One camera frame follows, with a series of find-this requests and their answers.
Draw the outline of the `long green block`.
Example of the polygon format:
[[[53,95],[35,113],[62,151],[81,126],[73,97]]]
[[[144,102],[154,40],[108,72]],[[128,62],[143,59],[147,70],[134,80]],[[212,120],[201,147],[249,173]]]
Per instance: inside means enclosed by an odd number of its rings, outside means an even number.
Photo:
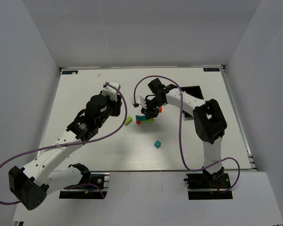
[[[141,121],[141,124],[145,124],[145,123],[152,123],[152,122],[154,122],[154,118],[151,118],[151,119],[147,119],[147,120]]]

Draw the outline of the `teal arch block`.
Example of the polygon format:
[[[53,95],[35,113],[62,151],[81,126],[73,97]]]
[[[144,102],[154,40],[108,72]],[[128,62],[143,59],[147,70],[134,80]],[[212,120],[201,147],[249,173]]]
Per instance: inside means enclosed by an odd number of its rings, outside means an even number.
[[[145,115],[136,115],[135,119],[136,121],[146,121],[147,117]]]

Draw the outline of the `black plastic bin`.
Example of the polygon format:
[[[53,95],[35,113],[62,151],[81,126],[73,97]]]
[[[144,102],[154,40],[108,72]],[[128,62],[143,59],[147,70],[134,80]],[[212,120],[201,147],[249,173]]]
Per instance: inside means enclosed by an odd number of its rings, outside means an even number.
[[[204,100],[200,86],[181,87],[181,90],[195,98]]]

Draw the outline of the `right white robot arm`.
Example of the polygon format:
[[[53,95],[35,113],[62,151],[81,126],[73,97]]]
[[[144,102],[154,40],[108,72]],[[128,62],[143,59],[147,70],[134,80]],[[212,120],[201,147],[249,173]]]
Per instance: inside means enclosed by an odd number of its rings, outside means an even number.
[[[204,163],[200,171],[207,184],[213,186],[224,174],[221,143],[227,128],[218,102],[214,99],[205,101],[187,94],[175,82],[166,86],[160,78],[152,80],[148,87],[152,92],[152,98],[134,95],[133,106],[140,106],[141,113],[147,119],[156,118],[159,115],[159,108],[165,104],[177,106],[181,112],[191,115],[196,134],[203,143]]]

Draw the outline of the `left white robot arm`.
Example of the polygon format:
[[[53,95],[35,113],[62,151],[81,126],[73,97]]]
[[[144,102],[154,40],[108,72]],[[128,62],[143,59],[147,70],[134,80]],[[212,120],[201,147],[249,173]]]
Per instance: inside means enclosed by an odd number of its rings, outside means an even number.
[[[53,149],[45,151],[22,168],[14,166],[8,172],[11,192],[28,210],[37,208],[47,196],[50,185],[46,179],[50,173],[80,148],[84,141],[94,137],[109,116],[117,117],[121,104],[121,95],[117,92],[101,91],[92,96],[86,108],[67,126]]]

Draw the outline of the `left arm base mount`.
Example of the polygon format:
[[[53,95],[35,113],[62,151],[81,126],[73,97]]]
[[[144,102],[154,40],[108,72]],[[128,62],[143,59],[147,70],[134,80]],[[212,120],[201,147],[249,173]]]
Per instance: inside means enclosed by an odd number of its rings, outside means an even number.
[[[81,180],[78,185],[61,190],[59,199],[102,200],[108,193],[108,187],[108,172],[92,172],[88,179]]]

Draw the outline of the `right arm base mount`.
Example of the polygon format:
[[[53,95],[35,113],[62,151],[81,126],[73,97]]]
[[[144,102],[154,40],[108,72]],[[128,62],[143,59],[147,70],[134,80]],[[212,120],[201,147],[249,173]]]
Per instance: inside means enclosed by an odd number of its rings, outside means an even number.
[[[222,175],[214,183],[210,183],[203,174],[187,174],[183,181],[187,185],[189,200],[231,200],[232,191],[227,191],[231,187],[227,173]]]

